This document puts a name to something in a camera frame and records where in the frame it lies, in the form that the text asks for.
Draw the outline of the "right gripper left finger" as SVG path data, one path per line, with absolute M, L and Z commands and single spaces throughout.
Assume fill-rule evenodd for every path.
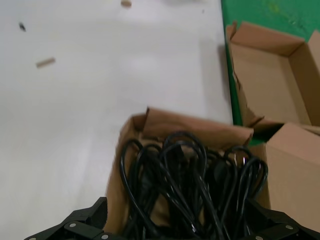
M 106 240 L 108 234 L 103 228 L 108 217 L 106 197 L 88 208 L 74 210 L 60 224 L 35 233 L 27 240 Z

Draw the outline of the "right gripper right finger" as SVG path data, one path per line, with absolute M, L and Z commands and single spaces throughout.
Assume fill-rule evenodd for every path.
M 246 200 L 245 220 L 250 233 L 244 240 L 318 240 L 320 233 L 306 228 L 281 211 Z

